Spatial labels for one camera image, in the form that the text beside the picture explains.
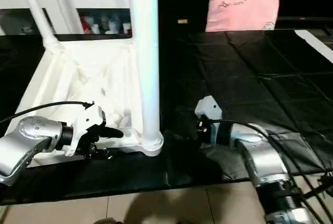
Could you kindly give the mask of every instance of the tiled floor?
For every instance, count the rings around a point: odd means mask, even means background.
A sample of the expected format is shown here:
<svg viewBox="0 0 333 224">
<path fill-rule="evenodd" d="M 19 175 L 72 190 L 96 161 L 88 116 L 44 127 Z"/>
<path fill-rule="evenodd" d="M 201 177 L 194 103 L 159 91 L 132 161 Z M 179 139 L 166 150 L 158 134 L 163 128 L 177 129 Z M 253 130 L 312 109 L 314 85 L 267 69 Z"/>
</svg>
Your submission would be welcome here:
<svg viewBox="0 0 333 224">
<path fill-rule="evenodd" d="M 310 179 L 315 182 L 317 176 Z M 304 181 L 297 180 L 306 191 Z M 325 201 L 333 209 L 333 200 Z M 325 217 L 315 201 L 313 206 Z M 12 206 L 3 224 L 93 224 L 106 217 L 125 224 L 264 224 L 262 207 L 248 182 Z"/>
</svg>

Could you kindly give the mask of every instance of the black tablecloth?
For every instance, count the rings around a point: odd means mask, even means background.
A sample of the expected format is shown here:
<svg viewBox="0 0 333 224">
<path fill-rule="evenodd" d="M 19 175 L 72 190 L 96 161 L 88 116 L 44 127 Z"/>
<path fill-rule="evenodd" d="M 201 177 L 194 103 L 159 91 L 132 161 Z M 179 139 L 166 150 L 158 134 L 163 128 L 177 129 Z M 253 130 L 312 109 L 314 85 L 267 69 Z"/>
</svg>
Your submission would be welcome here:
<svg viewBox="0 0 333 224">
<path fill-rule="evenodd" d="M 61 35 L 61 41 L 110 36 Z M 0 37 L 1 117 L 13 113 L 43 54 L 38 36 Z M 59 201 L 248 180 L 239 155 L 218 143 L 198 150 L 175 136 L 196 138 L 194 110 L 213 95 L 223 118 L 252 122 L 276 134 L 306 173 L 333 159 L 333 64 L 293 31 L 182 35 L 160 41 L 162 153 L 121 154 L 30 168 L 3 190 L 0 204 Z"/>
</svg>

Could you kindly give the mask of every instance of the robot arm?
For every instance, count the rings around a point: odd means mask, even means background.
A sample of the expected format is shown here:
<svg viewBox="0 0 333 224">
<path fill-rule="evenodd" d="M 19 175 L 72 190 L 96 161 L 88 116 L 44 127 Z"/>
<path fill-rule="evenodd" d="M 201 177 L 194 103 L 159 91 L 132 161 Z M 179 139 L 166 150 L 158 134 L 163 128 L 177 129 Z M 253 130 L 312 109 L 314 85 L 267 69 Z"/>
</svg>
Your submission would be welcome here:
<svg viewBox="0 0 333 224">
<path fill-rule="evenodd" d="M 230 148 L 242 155 L 265 211 L 266 223 L 316 223 L 309 210 L 302 207 L 299 189 L 293 185 L 279 153 L 266 138 L 249 127 L 234 123 Z"/>
<path fill-rule="evenodd" d="M 221 143 L 217 140 L 218 128 L 221 126 L 209 121 L 222 118 L 222 111 L 213 97 L 208 96 L 200 100 L 195 111 L 199 118 L 197 132 L 200 138 L 210 143 L 210 147 L 217 142 Z M 263 133 L 266 132 L 259 126 L 253 126 Z M 283 160 L 269 141 L 254 129 L 236 123 L 232 124 L 229 132 L 229 147 L 240 153 L 244 160 L 265 211 L 266 223 L 315 224 L 316 221 L 309 210 L 301 205 L 300 190 L 293 185 Z"/>
<path fill-rule="evenodd" d="M 15 130 L 0 139 L 0 182 L 11 186 L 32 158 L 70 145 L 73 128 L 64 123 L 34 116 L 22 119 Z"/>
<path fill-rule="evenodd" d="M 91 148 L 98 151 L 93 145 L 101 133 L 108 134 L 104 137 L 123 136 L 121 131 L 105 125 L 104 112 L 97 105 L 87 108 L 70 127 L 40 116 L 22 119 L 13 132 L 0 138 L 0 184 L 13 185 L 38 153 L 59 150 L 66 156 L 87 155 Z"/>
</svg>

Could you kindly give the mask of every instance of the white pole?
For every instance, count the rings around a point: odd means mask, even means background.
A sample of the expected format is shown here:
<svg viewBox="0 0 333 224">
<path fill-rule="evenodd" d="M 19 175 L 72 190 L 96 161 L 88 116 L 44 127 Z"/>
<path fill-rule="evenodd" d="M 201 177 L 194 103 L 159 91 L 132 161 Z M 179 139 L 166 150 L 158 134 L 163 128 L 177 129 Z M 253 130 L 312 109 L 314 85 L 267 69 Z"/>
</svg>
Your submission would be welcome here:
<svg viewBox="0 0 333 224">
<path fill-rule="evenodd" d="M 143 112 L 142 145 L 161 144 L 159 108 L 158 0 L 131 0 Z"/>
<path fill-rule="evenodd" d="M 46 16 L 39 6 L 37 0 L 27 0 L 30 6 L 31 14 L 38 26 L 38 29 L 43 37 L 43 44 L 45 48 L 52 48 L 53 46 L 60 45 L 58 39 L 53 35 L 50 25 Z"/>
</svg>

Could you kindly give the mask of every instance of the pink pillow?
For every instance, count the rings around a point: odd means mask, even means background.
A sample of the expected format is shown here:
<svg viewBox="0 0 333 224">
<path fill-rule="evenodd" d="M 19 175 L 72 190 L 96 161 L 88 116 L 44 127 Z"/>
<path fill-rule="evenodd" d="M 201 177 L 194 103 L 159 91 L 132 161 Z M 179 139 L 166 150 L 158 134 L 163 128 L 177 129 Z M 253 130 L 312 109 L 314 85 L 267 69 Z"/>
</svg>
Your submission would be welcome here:
<svg viewBox="0 0 333 224">
<path fill-rule="evenodd" d="M 206 32 L 274 30 L 279 0 L 209 0 Z"/>
</svg>

